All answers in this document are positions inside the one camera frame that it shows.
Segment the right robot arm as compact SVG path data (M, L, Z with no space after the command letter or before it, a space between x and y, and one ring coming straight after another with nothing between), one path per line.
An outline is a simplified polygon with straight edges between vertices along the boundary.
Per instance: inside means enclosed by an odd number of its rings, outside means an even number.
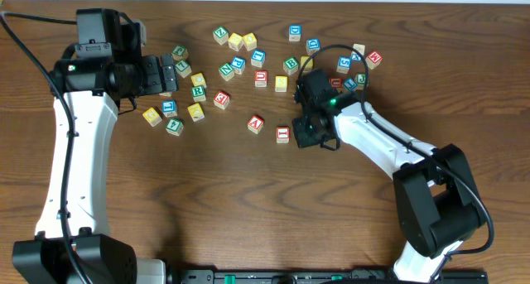
M294 100L302 106L301 117L292 122L298 147L325 147L329 140L349 144L393 181L398 222L407 240L393 266L397 279L437 279L449 256L491 220L457 146L437 148L409 136L362 95L339 93L323 70L296 82Z

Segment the red I block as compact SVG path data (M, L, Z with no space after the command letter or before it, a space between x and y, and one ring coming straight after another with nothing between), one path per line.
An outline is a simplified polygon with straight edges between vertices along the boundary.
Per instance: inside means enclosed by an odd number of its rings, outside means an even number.
M287 144L290 141L290 128L278 127L276 131L276 140L278 144Z

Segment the red A block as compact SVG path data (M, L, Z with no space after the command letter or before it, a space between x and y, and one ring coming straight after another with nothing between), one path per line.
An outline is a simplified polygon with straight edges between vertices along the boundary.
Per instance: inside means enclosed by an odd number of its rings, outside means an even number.
M259 134L261 132L263 125L264 125L264 120L257 115L253 115L249 119L248 124L247 124L248 130L255 134Z

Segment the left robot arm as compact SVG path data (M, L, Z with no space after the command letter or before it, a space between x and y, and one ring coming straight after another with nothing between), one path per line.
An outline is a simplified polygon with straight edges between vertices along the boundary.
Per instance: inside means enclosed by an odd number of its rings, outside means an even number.
M109 234L108 150L120 103L178 90L168 55L143 55L145 26L107 8L80 9L78 39L52 70L43 70L54 98L51 180L31 240L18 241L12 263L30 283L177 283L160 259L139 258Z

